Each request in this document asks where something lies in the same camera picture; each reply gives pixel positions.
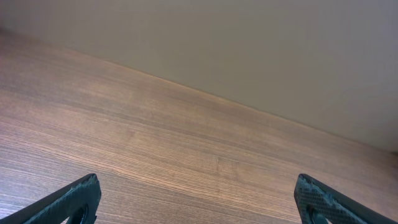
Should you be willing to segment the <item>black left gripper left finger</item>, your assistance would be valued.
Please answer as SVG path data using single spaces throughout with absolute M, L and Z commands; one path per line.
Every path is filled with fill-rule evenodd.
M 1 219 L 14 223 L 94 224 L 101 200 L 96 174 L 88 174 L 35 203 Z

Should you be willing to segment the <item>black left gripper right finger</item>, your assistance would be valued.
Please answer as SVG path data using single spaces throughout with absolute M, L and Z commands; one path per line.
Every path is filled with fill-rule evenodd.
M 299 174 L 294 199 L 303 224 L 397 224 L 307 174 Z

